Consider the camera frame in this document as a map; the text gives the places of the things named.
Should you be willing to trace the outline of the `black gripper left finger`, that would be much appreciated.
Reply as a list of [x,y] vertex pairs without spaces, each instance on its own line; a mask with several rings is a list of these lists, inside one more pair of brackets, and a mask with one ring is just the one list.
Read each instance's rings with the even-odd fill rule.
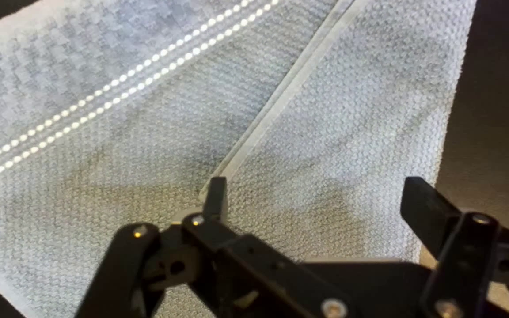
[[152,318],[168,290],[189,288],[217,318],[359,318],[348,292],[254,235],[224,224],[226,180],[208,182],[203,208],[161,230],[116,230],[76,318]]

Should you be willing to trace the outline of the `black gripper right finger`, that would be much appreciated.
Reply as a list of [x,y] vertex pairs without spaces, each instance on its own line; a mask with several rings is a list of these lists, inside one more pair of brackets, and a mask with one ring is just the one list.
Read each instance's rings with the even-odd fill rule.
[[484,212],[461,212],[420,177],[406,177],[401,217],[436,260],[420,293],[426,318],[509,318],[488,299],[509,292],[509,228]]

